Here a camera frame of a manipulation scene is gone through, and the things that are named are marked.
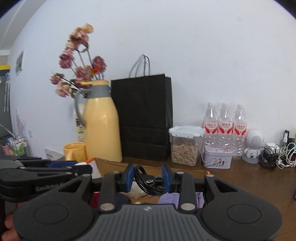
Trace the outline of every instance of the nut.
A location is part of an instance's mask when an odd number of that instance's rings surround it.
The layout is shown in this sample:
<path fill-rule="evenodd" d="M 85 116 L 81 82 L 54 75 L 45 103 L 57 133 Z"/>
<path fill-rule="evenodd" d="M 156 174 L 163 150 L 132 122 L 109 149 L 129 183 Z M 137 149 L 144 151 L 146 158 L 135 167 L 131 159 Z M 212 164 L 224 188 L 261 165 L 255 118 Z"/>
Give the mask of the nut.
<path fill-rule="evenodd" d="M 174 138 L 172 145 L 172 162 L 195 166 L 197 161 L 198 147 L 195 139 Z"/>

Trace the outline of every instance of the bottle label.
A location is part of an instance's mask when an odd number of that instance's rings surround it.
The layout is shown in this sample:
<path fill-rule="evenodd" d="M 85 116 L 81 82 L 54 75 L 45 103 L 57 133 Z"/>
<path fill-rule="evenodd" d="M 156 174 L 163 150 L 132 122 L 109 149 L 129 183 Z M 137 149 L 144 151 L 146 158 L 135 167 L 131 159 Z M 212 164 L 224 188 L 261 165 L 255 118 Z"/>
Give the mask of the bottle label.
<path fill-rule="evenodd" d="M 244 136 L 246 135 L 247 125 L 234 125 L 234 131 L 233 133 L 238 136 Z"/>
<path fill-rule="evenodd" d="M 216 134 L 218 131 L 218 124 L 215 122 L 205 122 L 205 132 Z"/>
<path fill-rule="evenodd" d="M 229 134 L 231 135 L 232 133 L 232 122 L 222 122 L 222 123 L 219 123 L 219 130 L 218 132 L 219 133 L 222 133 L 222 134 Z"/>

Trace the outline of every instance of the finger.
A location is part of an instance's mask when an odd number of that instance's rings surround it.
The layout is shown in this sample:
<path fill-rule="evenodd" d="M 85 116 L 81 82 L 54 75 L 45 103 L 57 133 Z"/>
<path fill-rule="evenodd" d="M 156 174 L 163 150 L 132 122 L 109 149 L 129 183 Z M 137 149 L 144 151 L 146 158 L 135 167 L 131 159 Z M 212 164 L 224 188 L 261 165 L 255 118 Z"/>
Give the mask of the finger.
<path fill-rule="evenodd" d="M 2 234 L 2 241 L 20 241 L 15 229 L 10 229 Z"/>
<path fill-rule="evenodd" d="M 7 215 L 5 218 L 4 224 L 5 224 L 5 227 L 7 227 L 8 229 L 13 228 L 12 218 L 13 218 L 13 213 Z"/>

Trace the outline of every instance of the empty bottle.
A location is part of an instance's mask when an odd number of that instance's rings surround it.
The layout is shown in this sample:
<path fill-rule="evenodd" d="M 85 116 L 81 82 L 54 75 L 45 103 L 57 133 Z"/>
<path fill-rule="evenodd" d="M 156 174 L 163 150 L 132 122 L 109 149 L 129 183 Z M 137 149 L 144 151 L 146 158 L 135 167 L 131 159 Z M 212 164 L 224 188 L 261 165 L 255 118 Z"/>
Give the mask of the empty bottle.
<path fill-rule="evenodd" d="M 204 116 L 205 135 L 203 137 L 204 145 L 216 145 L 216 136 L 218 131 L 218 114 L 213 103 L 207 103 L 207 111 Z"/>
<path fill-rule="evenodd" d="M 219 116 L 218 127 L 218 146 L 232 148 L 232 116 L 229 111 L 229 106 L 222 103 L 222 108 Z"/>
<path fill-rule="evenodd" d="M 233 127 L 233 158 L 241 158 L 244 152 L 244 142 L 246 140 L 247 118 L 244 106 L 238 104 L 234 114 Z"/>

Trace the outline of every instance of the yellow mug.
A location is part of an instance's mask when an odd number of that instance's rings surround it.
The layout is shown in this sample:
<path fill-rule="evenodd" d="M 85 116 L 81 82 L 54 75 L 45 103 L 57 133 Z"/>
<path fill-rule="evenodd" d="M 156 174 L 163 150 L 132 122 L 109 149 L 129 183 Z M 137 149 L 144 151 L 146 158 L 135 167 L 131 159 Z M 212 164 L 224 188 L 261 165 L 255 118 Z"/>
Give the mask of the yellow mug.
<path fill-rule="evenodd" d="M 73 142 L 64 146 L 64 155 L 66 161 L 87 161 L 85 143 Z"/>

